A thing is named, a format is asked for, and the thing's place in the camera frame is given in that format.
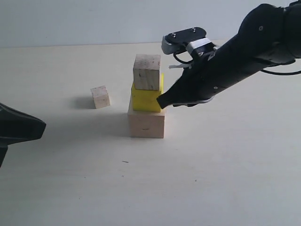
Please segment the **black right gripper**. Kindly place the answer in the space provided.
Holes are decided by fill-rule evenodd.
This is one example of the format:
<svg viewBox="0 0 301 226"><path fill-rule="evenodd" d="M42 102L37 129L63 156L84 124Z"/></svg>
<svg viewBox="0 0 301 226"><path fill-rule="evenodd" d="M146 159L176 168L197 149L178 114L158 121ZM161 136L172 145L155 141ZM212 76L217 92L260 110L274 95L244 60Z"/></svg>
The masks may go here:
<svg viewBox="0 0 301 226"><path fill-rule="evenodd" d="M243 19L237 34L213 56L184 69L170 89L157 97L161 109L206 104L218 93L267 67L288 63L285 21L288 9L260 4Z"/></svg>

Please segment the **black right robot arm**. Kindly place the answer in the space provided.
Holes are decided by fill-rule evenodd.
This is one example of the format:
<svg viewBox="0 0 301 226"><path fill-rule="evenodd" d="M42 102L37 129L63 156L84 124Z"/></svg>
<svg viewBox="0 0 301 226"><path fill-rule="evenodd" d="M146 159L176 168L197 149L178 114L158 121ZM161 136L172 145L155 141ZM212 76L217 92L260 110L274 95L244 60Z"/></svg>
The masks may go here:
<svg viewBox="0 0 301 226"><path fill-rule="evenodd" d="M221 46L207 38L205 29L194 26L165 35L161 48L174 58L187 52L191 60L179 62L182 75L157 97L160 108L207 103L257 72L269 73L270 68L301 57L301 3L260 4Z"/></svg>

